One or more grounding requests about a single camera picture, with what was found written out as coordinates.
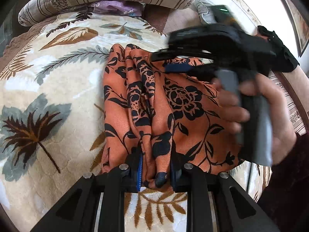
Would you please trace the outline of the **person's right hand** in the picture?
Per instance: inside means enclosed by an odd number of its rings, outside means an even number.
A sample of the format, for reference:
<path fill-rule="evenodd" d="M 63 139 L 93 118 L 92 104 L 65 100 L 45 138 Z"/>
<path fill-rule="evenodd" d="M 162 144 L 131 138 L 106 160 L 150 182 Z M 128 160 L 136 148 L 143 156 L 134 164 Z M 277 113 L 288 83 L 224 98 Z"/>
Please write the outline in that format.
<path fill-rule="evenodd" d="M 233 135 L 240 133 L 241 124 L 250 120 L 250 113 L 239 106 L 239 99 L 234 93 L 223 89 L 219 79 L 213 79 L 212 84 L 219 91 L 218 114 L 224 120 L 226 130 Z M 239 91 L 246 96 L 261 93 L 268 100 L 273 135 L 272 160 L 274 165 L 279 164 L 296 143 L 296 133 L 281 88 L 268 77 L 258 73 L 254 80 L 242 82 Z"/>

